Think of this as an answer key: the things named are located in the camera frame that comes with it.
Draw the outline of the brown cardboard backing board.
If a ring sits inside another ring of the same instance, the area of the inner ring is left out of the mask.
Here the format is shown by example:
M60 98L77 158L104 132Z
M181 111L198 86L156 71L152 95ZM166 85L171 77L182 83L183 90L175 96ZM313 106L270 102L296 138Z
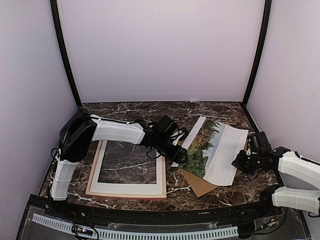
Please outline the brown cardboard backing board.
M201 178L196 176L190 171L179 168L195 195L199 198L218 187L230 187L233 185L235 177L239 176L242 172L234 166L217 167L213 166L209 172Z

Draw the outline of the landscape photo print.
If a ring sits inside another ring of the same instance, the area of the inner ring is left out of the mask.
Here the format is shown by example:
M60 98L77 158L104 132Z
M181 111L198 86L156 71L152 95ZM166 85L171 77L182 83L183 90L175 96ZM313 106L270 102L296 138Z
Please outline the landscape photo print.
M184 140L188 162L172 163L216 186L231 186L237 168L232 166L245 148L249 131L200 116Z

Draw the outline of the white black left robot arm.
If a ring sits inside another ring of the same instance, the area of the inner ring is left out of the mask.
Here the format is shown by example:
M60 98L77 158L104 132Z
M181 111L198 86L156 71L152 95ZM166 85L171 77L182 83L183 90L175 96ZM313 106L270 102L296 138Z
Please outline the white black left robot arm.
M76 166L82 161L94 141L116 141L140 145L157 150L160 157L166 157L177 164L188 161L187 150L178 145L189 132L180 128L169 116L159 121L143 119L120 121L107 119L89 113L77 112L59 133L59 142L51 151L57 161L49 196L53 199L51 210L60 218L67 218L70 206L64 201Z

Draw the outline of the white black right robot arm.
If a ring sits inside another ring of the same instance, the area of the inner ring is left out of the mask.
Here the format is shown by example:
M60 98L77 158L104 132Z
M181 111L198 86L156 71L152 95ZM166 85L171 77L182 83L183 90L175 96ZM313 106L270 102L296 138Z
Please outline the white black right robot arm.
M248 140L250 154L241 150L231 163L245 174L256 170L273 171L296 177L315 190L294 189L274 184L260 193L255 213L266 217L274 208L291 208L320 216L320 163L303 157L286 147L272 148L267 135L261 131Z

